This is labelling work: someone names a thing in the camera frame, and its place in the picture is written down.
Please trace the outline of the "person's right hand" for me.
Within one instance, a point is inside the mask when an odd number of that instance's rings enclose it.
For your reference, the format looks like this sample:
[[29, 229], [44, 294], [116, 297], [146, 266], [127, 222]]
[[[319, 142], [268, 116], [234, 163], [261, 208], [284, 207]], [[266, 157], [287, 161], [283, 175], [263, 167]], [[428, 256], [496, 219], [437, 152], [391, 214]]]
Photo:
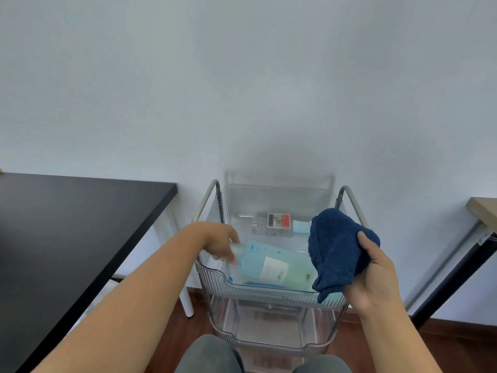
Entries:
[[384, 252], [384, 265], [371, 264], [345, 288], [345, 297], [361, 321], [405, 312], [393, 261]]

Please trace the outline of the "person's left hand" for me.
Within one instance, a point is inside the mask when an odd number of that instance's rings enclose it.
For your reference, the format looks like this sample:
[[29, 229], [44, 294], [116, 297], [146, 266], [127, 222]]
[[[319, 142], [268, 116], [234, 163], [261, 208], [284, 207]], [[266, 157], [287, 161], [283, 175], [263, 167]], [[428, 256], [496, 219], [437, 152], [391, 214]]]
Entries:
[[199, 233], [201, 248], [215, 258], [215, 250], [228, 243], [240, 244], [236, 230], [227, 224], [207, 221], [196, 222], [192, 227]]

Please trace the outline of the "dark blue cloth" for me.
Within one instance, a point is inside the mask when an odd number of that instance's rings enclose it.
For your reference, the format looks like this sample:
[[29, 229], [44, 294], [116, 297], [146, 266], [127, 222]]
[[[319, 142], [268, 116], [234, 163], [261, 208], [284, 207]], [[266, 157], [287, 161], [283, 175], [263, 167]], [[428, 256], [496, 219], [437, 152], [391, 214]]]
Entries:
[[371, 258], [358, 241], [360, 231], [381, 246], [380, 238], [373, 230], [356, 223], [336, 208], [328, 208], [312, 219], [308, 252], [318, 273], [312, 284], [318, 293], [318, 303], [323, 303], [331, 294], [344, 292], [345, 287], [368, 267]]

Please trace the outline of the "blue green liquid bottle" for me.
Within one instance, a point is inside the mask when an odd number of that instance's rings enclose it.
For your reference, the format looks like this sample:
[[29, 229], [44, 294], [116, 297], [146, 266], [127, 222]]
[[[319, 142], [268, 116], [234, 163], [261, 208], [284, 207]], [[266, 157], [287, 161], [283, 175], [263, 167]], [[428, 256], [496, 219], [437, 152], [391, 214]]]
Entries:
[[256, 241], [230, 243], [230, 248], [237, 259], [229, 266], [233, 283], [315, 292], [318, 273], [308, 254]]

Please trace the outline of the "person's right forearm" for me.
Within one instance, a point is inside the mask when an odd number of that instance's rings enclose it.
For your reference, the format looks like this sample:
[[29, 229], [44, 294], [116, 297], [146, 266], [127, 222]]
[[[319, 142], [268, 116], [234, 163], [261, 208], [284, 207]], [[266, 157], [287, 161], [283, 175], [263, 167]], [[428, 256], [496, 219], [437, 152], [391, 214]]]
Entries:
[[357, 313], [376, 373], [442, 373], [401, 302]]

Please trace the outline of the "person's left forearm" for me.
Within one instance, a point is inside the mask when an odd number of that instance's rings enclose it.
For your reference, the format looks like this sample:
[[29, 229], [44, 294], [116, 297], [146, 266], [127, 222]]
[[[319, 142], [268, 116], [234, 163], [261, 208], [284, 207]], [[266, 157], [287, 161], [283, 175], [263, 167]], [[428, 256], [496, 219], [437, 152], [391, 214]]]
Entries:
[[128, 275], [32, 373], [143, 373], [205, 246], [191, 224]]

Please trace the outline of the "small red white box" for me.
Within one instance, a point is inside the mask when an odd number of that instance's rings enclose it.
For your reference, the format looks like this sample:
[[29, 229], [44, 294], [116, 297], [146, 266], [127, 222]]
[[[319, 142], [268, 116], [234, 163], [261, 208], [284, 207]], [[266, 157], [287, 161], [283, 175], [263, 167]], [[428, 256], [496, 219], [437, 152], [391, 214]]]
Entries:
[[278, 230], [291, 230], [291, 216], [288, 213], [269, 212], [267, 215], [267, 228]]

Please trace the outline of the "clear plastic trolley cart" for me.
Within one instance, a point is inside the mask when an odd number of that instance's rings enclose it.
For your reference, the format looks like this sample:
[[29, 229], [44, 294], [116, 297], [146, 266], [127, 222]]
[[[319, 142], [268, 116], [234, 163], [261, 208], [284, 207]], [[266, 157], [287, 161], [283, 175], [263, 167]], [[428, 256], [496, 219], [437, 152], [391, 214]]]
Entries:
[[[308, 254], [309, 234], [267, 228], [269, 212], [288, 213], [292, 220], [311, 221], [328, 208], [347, 215], [346, 200], [356, 223], [368, 222], [349, 186], [338, 195], [328, 188], [282, 188], [231, 184], [221, 189], [213, 180], [192, 223], [209, 221], [231, 225], [242, 244], [256, 241]], [[323, 303], [318, 293], [242, 285], [229, 279], [229, 266], [202, 251], [196, 270], [215, 334], [241, 354], [246, 371], [287, 372], [309, 357], [323, 354], [335, 338], [339, 322], [349, 308], [342, 292]]]

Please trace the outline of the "wooden desk with black leg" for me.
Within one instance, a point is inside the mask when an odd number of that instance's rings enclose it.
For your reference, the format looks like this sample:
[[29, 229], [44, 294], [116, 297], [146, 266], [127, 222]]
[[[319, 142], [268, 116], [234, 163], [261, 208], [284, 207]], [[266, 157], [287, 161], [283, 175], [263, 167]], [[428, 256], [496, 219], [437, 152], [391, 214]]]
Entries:
[[497, 253], [497, 197], [473, 196], [466, 208], [476, 224], [407, 301], [406, 309], [414, 309], [410, 318], [417, 331]]

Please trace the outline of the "person's left leg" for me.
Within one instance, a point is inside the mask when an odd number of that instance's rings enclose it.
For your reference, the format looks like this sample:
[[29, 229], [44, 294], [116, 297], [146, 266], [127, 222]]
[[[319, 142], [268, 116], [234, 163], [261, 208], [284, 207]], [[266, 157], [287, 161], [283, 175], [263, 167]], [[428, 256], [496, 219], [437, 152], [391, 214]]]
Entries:
[[188, 347], [174, 373], [245, 373], [245, 368], [232, 345], [204, 334]]

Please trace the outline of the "person's leg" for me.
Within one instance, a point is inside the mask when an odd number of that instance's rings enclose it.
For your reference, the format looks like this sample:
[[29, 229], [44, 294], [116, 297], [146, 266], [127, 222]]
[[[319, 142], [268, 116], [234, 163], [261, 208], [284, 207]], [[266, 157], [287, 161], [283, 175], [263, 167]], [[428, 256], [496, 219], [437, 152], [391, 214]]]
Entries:
[[174, 373], [245, 373], [245, 368], [232, 345], [204, 334], [188, 347]]
[[352, 371], [338, 356], [316, 355], [297, 366], [292, 373], [352, 373]]

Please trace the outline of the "person's right leg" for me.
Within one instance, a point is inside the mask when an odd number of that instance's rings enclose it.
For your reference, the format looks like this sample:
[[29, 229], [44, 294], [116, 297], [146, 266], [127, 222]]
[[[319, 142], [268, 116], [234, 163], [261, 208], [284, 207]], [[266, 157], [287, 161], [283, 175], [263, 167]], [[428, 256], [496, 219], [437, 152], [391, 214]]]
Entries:
[[297, 366], [292, 373], [352, 373], [352, 371], [338, 356], [316, 355]]

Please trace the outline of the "black table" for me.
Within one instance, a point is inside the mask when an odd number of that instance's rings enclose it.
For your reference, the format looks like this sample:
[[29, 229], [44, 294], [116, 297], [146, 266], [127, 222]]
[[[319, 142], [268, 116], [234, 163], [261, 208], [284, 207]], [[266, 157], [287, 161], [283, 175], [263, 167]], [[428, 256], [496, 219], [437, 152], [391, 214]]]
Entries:
[[0, 373], [30, 373], [178, 193], [176, 183], [0, 174]]

